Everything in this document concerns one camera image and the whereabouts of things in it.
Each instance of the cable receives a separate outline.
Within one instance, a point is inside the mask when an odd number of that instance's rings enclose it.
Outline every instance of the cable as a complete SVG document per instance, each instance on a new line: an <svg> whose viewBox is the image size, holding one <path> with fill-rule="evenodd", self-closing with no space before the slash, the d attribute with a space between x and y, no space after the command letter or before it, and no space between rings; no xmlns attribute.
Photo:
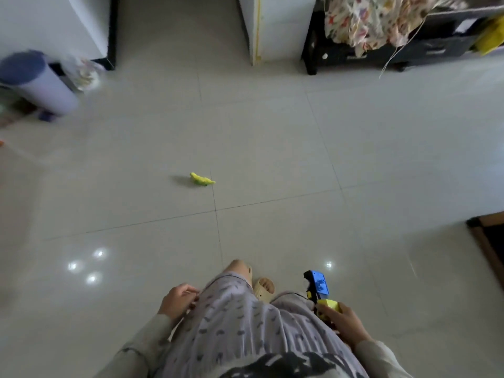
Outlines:
<svg viewBox="0 0 504 378"><path fill-rule="evenodd" d="M384 72L385 72L385 70L387 69L387 66L389 65L390 61L392 61L392 60L394 59L394 57L395 57L396 55L398 55L398 54L399 54L399 52L400 52L401 50L403 50L403 49L406 47L406 45L407 45L408 43L410 43L410 42L413 40L413 38L415 38L415 36L416 36L416 35L418 34L418 32L420 31L420 29L422 29L422 26L423 26L423 24L425 23L425 20L427 20L427 18L424 18L424 19L423 19L422 23L419 25L419 27L418 27L417 31L415 32L415 34L414 34L414 35L413 35L413 36L412 36L412 37L408 40L408 42L407 42L406 44L404 44L404 45L403 45L403 46L402 46L399 50L397 50L398 48L396 47L396 50L394 50L394 54L392 54L392 56L388 59L387 63L386 63L386 64L385 64L385 66L383 67L383 69L381 69L381 73L380 73L380 76L378 77L378 79L380 79L380 78L381 78L381 76L383 75L383 73L384 73Z"/></svg>

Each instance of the floral fabric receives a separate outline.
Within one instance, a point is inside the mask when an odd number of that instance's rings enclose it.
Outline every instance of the floral fabric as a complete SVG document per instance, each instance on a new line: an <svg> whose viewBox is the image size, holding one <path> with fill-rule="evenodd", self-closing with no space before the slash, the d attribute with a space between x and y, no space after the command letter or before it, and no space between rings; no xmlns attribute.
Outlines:
<svg viewBox="0 0 504 378"><path fill-rule="evenodd" d="M326 37L355 47L361 57L386 43L408 42L436 0L325 0Z"/></svg>

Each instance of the trash bin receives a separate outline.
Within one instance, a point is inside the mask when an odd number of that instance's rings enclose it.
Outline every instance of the trash bin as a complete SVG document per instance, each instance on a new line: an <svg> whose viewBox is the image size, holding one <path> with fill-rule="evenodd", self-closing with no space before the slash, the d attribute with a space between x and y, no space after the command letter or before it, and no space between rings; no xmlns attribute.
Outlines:
<svg viewBox="0 0 504 378"><path fill-rule="evenodd" d="M4 58L0 62L0 83L54 115L66 115L79 104L76 95L51 70L39 51Z"/></svg>

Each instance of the hand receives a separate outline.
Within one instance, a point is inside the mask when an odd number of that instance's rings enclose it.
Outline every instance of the hand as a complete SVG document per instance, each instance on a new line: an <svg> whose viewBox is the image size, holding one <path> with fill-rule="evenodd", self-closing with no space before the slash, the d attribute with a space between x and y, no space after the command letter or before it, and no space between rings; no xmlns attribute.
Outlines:
<svg viewBox="0 0 504 378"><path fill-rule="evenodd" d="M187 309L194 308L194 302L198 301L198 289L189 284L180 284L170 290L163 298L158 314L165 314L178 322Z"/></svg>
<svg viewBox="0 0 504 378"><path fill-rule="evenodd" d="M350 346L352 350L361 341L372 341L373 338L364 328L362 321L357 317L353 310L345 304L338 303L341 313L322 304L317 304L319 312L325 314L340 332L341 338Z"/></svg>

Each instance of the tiled floor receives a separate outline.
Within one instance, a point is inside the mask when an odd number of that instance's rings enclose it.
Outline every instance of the tiled floor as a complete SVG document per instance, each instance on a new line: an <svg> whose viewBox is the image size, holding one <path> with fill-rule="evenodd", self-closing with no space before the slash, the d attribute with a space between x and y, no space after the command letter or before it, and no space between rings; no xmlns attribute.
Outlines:
<svg viewBox="0 0 504 378"><path fill-rule="evenodd" d="M504 294L464 220L504 209L502 57L310 77L249 65L235 0L120 17L102 90L0 133L1 376L92 376L235 258L279 289L323 271L415 376L501 376Z"/></svg>

